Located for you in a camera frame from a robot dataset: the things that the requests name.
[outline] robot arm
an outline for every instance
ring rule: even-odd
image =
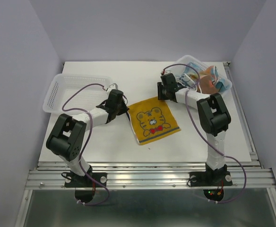
[[[117,115],[124,114],[128,108],[123,101],[123,92],[116,87],[109,87],[108,99],[102,104],[89,111],[93,118],[93,127],[107,124],[114,120]],[[46,147],[55,155],[58,155],[71,169],[73,173],[84,176],[79,161],[86,172],[90,165],[79,154],[81,151],[85,131],[90,129],[90,118],[86,113],[69,116],[61,114],[46,142]]]
[[[224,159],[224,139],[231,117],[221,95],[219,93],[206,95],[193,90],[188,91],[187,87],[177,84],[171,73],[162,75],[161,80],[162,82],[157,83],[158,99],[169,99],[185,104],[187,94],[188,104],[198,110],[200,124],[207,134],[206,171],[190,173],[190,186],[219,186],[221,181],[225,186],[232,185]]]
[[[176,103],[185,104],[185,94],[188,90],[187,87],[179,86],[176,82],[175,76],[172,73],[162,75],[161,81],[162,82],[157,83],[159,100],[169,99]],[[197,109],[198,100],[209,97],[207,94],[201,94],[194,90],[189,90],[187,96],[189,105],[195,109]]]

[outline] cartoon tiger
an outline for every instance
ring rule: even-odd
[[[170,124],[165,123],[165,118],[159,107],[154,107],[150,111],[138,113],[137,119],[144,130],[143,135],[145,137],[171,127]]]

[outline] yellow towel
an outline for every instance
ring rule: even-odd
[[[180,131],[170,108],[157,97],[129,106],[130,122],[140,145]]]

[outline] white wall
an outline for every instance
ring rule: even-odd
[[[261,163],[276,177],[276,0],[265,3],[231,70]]]
[[[61,63],[28,0],[0,1],[0,227],[14,226],[48,115],[43,98]]]
[[[64,61],[230,61],[265,0],[30,0]]]

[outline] white basket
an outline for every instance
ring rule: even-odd
[[[175,62],[175,64],[176,63],[189,64],[190,62],[197,65],[201,70],[206,70],[209,67],[206,64],[204,64],[203,62],[199,61],[198,59],[196,59],[196,58],[194,58],[190,55],[183,56],[182,58],[178,59]],[[179,75],[180,76],[185,71],[185,68],[186,68],[185,66],[178,65],[178,66],[172,66],[172,67],[168,68],[167,70],[171,71],[174,75]],[[222,95],[222,97],[224,97],[225,94],[232,88],[233,84],[228,78],[221,75],[220,73],[219,73],[219,77],[222,77],[225,80],[224,82],[228,87],[227,90],[225,90],[223,92],[219,92]]]
[[[79,75],[79,74],[58,74],[54,77],[49,87],[48,93],[43,102],[43,111],[60,114],[62,113],[63,104],[74,93],[85,85],[98,83],[104,85],[106,88],[112,84],[109,77]],[[69,108],[83,108],[92,110],[95,106],[99,105],[102,101],[107,99],[108,95],[101,86],[90,86],[82,90],[66,105]],[[80,111],[69,111],[68,114],[79,114]]]

